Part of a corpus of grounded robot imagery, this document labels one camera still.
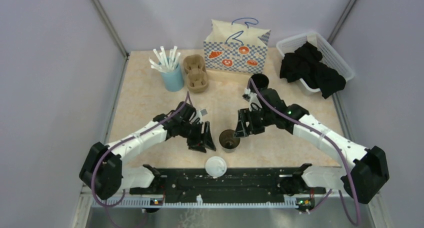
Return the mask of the black coffee cup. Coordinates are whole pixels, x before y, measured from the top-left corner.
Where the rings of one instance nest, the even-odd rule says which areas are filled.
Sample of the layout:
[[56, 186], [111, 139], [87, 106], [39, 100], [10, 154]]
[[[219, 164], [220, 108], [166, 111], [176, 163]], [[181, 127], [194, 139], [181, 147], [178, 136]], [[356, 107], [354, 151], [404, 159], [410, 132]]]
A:
[[240, 145], [240, 138], [235, 137], [235, 131], [227, 129], [221, 132], [219, 135], [219, 143], [226, 153], [232, 153]]

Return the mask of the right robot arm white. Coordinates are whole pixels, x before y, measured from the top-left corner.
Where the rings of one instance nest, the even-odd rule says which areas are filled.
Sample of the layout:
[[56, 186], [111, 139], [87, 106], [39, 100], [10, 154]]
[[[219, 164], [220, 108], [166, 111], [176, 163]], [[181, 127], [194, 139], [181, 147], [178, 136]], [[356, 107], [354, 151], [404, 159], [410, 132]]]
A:
[[286, 105], [276, 90], [267, 88], [259, 93], [246, 88], [243, 99], [249, 107], [237, 112], [234, 137], [245, 138], [276, 126], [304, 139], [324, 152], [340, 167], [307, 165], [293, 180], [299, 194], [322, 187], [345, 191], [360, 204], [368, 204], [390, 178], [385, 151], [357, 144], [318, 121], [298, 104]]

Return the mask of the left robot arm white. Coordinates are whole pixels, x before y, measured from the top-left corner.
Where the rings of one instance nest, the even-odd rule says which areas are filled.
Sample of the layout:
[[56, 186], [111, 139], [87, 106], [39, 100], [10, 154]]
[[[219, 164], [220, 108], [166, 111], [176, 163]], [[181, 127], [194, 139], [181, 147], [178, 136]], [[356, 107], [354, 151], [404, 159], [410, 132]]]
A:
[[79, 172], [79, 179], [101, 200], [118, 191], [142, 188], [154, 195], [160, 190], [157, 172], [151, 168], [125, 168], [125, 164], [147, 149], [174, 137], [186, 139], [189, 150], [215, 151], [210, 122], [194, 106], [181, 101], [175, 110], [155, 116], [141, 129], [108, 144], [91, 146]]

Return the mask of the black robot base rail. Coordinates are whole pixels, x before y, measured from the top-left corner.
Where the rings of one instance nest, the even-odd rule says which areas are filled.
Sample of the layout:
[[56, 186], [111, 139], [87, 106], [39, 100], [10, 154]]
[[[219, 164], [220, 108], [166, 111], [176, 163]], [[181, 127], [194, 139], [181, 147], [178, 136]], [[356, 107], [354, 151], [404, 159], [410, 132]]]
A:
[[294, 195], [325, 194], [295, 176], [296, 167], [229, 168], [218, 178], [200, 168], [160, 168], [148, 188], [130, 188], [131, 195], [164, 195], [170, 204], [192, 202], [201, 195], [207, 204], [259, 205], [282, 203]]

